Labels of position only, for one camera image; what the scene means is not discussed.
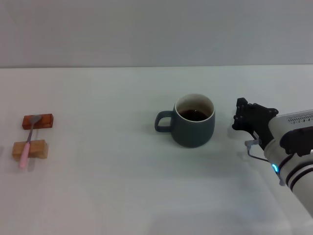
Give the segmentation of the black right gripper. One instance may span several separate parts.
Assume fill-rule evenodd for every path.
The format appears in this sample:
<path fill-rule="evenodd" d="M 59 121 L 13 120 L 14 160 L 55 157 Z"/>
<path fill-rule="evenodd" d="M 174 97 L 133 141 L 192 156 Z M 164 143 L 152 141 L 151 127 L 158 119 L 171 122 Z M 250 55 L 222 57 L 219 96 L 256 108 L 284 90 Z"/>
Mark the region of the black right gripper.
<path fill-rule="evenodd" d="M 275 108 L 266 108 L 257 103 L 248 103 L 245 98 L 238 98 L 236 103 L 236 115 L 233 117 L 232 128 L 237 131 L 245 131 L 249 134 L 255 132 L 260 140 L 260 147 L 265 147 L 273 140 L 273 135 L 268 124 L 277 116 L 279 111 Z M 243 116 L 252 116 L 252 126 Z"/>

